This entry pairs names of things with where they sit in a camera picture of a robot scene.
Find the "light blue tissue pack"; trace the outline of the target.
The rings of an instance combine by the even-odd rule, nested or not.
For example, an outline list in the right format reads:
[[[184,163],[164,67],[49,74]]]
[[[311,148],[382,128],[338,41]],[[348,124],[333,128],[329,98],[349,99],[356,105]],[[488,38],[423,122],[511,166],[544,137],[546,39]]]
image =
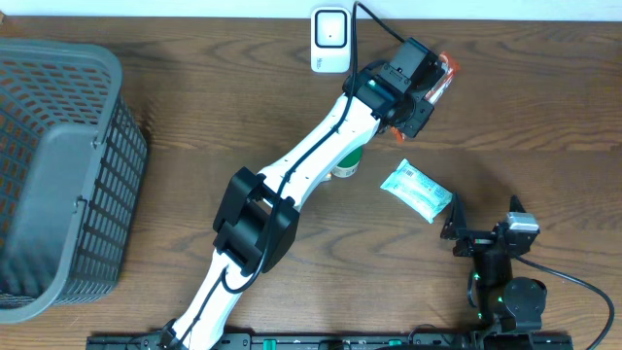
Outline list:
[[[451,202],[452,194],[405,158],[380,186],[419,213],[429,224]]]

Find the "green lid jar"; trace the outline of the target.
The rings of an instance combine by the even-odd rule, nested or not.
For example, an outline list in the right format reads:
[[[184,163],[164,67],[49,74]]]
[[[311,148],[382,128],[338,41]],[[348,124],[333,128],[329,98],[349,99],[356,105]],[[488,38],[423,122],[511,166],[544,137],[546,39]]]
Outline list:
[[[362,156],[363,147],[358,147],[356,150],[354,150],[344,159],[338,162],[331,170],[331,174],[338,178],[351,177],[358,170]]]

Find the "red chocolate bar wrapper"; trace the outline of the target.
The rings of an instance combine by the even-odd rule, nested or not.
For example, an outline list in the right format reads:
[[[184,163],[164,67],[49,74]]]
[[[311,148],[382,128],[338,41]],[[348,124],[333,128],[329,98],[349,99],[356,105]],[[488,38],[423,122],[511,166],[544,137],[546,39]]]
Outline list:
[[[415,138],[425,127],[434,111],[435,103],[451,85],[457,71],[458,62],[448,52],[442,52],[438,61],[424,75],[424,80],[406,97],[391,126],[397,141]]]

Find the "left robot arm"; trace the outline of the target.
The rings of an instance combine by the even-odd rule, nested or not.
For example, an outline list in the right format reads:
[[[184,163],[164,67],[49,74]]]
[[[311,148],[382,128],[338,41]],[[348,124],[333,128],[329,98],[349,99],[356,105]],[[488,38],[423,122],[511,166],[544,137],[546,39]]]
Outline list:
[[[167,324],[163,349],[210,349],[243,292],[291,248],[300,210],[329,173],[377,133],[392,129],[413,138],[457,70],[409,38],[391,61],[354,66],[343,93],[321,123],[274,163],[230,179],[213,229],[217,236],[208,273],[189,309]]]

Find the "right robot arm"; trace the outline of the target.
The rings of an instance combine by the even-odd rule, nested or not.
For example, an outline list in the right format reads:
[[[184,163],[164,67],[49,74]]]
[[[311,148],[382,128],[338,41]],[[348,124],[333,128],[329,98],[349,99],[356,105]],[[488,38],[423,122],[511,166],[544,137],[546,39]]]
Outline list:
[[[455,243],[453,255],[471,258],[467,287],[480,325],[461,342],[471,349],[532,349],[532,334],[542,327],[547,289],[535,279],[513,275],[512,261],[530,251],[539,235],[536,217],[519,198],[510,198],[504,219],[489,230],[467,226],[464,206],[452,195],[451,209],[440,237]]]

